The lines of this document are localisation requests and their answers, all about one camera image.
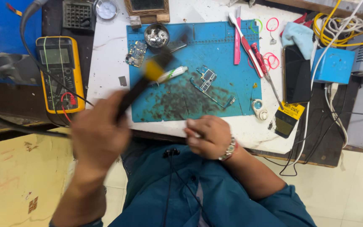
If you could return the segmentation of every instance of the yellow cable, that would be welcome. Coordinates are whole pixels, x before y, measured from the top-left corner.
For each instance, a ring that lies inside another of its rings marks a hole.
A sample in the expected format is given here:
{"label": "yellow cable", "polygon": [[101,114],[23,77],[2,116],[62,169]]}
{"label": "yellow cable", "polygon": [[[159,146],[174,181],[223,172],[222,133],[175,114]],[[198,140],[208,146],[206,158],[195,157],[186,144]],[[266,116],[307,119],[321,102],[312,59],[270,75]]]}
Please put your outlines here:
{"label": "yellow cable", "polygon": [[[335,10],[337,9],[338,5],[340,4],[341,0],[338,0],[337,1],[337,4],[335,5],[335,7],[333,8],[333,10],[331,11],[331,13],[328,15],[326,21],[324,22],[323,26],[321,27],[321,30],[319,29],[319,27],[317,26],[317,19],[319,19],[321,16],[323,15],[327,15],[327,14],[324,14],[324,13],[319,13],[315,16],[315,19],[313,21],[313,32],[316,34],[317,37],[320,38],[320,41],[324,44],[324,45],[328,45],[330,42],[331,42],[331,38],[328,37],[327,35],[324,34],[324,29],[326,27],[326,25],[329,23],[330,21],[330,18],[332,17],[332,15],[334,14]],[[346,46],[359,46],[359,45],[363,45],[363,42],[360,42],[360,43],[353,43],[353,44],[345,44],[348,40],[356,37],[356,36],[359,36],[359,35],[362,35],[363,32],[360,32],[358,34],[354,34],[355,31],[351,31],[350,32],[350,36],[345,38],[345,39],[342,39],[342,40],[335,40],[335,42],[332,44],[333,46],[341,46],[341,47],[346,47]]]}

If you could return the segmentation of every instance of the black phone screen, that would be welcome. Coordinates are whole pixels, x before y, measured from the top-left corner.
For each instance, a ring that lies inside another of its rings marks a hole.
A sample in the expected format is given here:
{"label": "black phone screen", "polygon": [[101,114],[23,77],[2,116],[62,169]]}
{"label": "black phone screen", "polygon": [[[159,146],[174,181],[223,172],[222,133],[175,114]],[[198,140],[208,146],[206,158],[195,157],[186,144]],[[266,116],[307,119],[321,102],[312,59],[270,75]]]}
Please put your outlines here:
{"label": "black phone screen", "polygon": [[285,103],[310,101],[310,60],[305,60],[296,45],[284,50]]}

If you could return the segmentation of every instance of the yellow multimeter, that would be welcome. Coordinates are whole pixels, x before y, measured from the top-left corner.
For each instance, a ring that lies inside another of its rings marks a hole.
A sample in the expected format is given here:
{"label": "yellow multimeter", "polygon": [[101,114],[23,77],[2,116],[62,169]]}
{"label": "yellow multimeter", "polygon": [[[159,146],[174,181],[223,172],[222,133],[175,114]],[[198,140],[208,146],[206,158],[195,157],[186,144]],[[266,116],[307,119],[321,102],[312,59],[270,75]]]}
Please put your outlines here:
{"label": "yellow multimeter", "polygon": [[[36,40],[39,62],[63,85],[83,96],[77,41],[68,36],[47,36]],[[85,102],[69,93],[50,76],[42,75],[44,99],[49,113],[75,113],[85,109]]]}

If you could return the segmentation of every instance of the bracelet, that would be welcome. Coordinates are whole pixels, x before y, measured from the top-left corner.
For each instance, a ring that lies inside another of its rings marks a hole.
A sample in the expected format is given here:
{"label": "bracelet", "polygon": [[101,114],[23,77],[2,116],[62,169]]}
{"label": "bracelet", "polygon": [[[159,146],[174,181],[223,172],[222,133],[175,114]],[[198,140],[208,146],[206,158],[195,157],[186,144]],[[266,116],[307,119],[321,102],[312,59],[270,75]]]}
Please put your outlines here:
{"label": "bracelet", "polygon": [[231,144],[226,149],[225,154],[219,157],[219,161],[225,161],[226,159],[230,158],[235,150],[238,148],[238,143],[235,141],[235,138],[231,137]]}

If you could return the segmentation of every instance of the circuit board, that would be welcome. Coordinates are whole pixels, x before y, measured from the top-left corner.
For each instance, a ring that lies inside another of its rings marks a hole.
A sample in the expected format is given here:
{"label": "circuit board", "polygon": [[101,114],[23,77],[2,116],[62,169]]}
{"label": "circuit board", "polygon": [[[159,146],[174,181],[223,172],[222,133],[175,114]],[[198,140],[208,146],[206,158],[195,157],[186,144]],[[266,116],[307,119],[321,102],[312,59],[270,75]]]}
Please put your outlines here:
{"label": "circuit board", "polygon": [[135,44],[131,44],[130,51],[125,57],[125,61],[135,67],[140,67],[144,60],[146,52],[146,44],[136,41]]}

